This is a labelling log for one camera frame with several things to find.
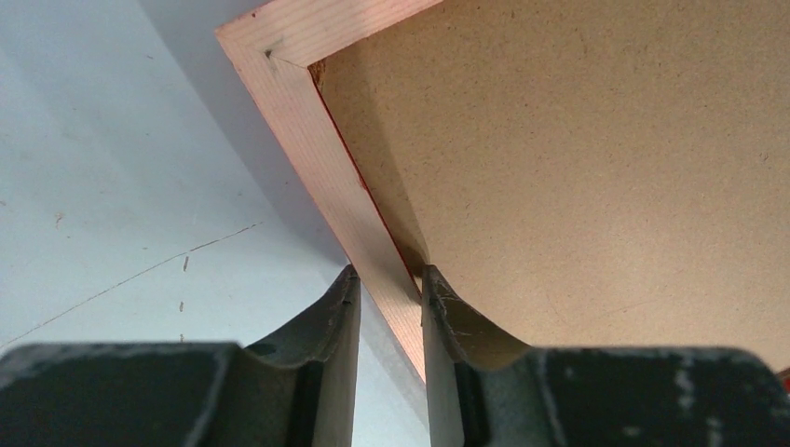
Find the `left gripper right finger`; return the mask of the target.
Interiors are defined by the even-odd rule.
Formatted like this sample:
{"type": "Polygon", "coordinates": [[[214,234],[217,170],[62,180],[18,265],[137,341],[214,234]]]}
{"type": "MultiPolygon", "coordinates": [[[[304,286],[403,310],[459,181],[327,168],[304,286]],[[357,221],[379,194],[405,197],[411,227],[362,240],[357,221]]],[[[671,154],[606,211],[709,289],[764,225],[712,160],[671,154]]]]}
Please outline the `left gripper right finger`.
{"type": "Polygon", "coordinates": [[[422,275],[435,446],[785,446],[789,398],[755,355],[714,346],[527,345],[422,275]]]}

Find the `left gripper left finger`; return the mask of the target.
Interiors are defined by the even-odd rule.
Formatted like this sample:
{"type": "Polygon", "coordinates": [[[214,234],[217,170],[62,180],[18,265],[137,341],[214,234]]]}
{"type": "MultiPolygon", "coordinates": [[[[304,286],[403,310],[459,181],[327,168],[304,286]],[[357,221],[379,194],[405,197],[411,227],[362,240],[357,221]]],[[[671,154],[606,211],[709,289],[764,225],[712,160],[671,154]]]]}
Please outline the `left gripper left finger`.
{"type": "Polygon", "coordinates": [[[34,344],[1,359],[5,446],[348,446],[361,282],[250,345],[34,344]]]}

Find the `brown backing board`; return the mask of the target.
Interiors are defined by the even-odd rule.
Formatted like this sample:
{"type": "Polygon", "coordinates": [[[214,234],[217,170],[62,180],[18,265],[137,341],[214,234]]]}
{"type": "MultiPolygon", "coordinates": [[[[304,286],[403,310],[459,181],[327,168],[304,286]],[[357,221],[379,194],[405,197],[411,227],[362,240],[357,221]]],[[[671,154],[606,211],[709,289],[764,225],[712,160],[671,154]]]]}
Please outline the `brown backing board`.
{"type": "Polygon", "coordinates": [[[321,95],[413,271],[531,345],[789,364],[789,5],[444,1],[321,95]]]}

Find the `red wooden picture frame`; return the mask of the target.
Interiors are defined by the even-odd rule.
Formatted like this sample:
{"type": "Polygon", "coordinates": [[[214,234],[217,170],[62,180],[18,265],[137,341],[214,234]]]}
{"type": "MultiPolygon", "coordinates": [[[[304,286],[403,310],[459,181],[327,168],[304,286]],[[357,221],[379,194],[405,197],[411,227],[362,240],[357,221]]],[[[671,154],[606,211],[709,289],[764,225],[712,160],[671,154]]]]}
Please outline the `red wooden picture frame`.
{"type": "Polygon", "coordinates": [[[420,293],[310,70],[430,1],[269,1],[214,35],[418,376],[420,293]]]}

